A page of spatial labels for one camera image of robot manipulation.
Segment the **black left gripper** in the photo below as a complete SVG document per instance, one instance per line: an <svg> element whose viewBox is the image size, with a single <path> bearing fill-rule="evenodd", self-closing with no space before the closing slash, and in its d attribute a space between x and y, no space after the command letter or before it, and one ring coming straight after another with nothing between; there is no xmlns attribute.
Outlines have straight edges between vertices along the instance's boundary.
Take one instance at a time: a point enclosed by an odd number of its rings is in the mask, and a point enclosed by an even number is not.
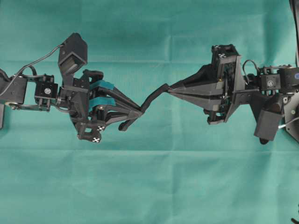
<svg viewBox="0 0 299 224"><path fill-rule="evenodd" d="M57 107L66 108L80 140L99 143L98 126L123 121L131 126L143 115L140 106L103 79L103 72L84 70L80 78L63 76Z"/></svg>

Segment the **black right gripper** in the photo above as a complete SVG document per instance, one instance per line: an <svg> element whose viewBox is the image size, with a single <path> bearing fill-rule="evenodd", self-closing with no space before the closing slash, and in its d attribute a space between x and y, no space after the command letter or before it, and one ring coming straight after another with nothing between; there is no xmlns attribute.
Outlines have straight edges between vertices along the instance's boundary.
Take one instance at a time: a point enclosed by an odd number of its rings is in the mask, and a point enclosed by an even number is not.
<svg viewBox="0 0 299 224"><path fill-rule="evenodd" d="M258 120L260 107L252 99L259 91L253 74L241 73L241 56L234 45L212 47L212 63L204 65L194 75L169 87L169 93L177 98L204 108L210 125L225 123L239 105L249 104ZM211 97L181 94L177 92L218 92Z"/></svg>

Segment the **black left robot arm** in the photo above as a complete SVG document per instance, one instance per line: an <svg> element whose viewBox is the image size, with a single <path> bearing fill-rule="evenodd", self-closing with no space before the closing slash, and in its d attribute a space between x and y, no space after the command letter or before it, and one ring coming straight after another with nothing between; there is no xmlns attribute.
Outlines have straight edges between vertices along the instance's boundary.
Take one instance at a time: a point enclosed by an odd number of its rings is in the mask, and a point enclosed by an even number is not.
<svg viewBox="0 0 299 224"><path fill-rule="evenodd" d="M58 86L48 75L18 76L12 84L1 76L0 102L17 110L48 112L54 106L69 114L80 140L99 143L107 126L120 121L119 130L125 131L146 110L103 77L101 71L84 70L72 86Z"/></svg>

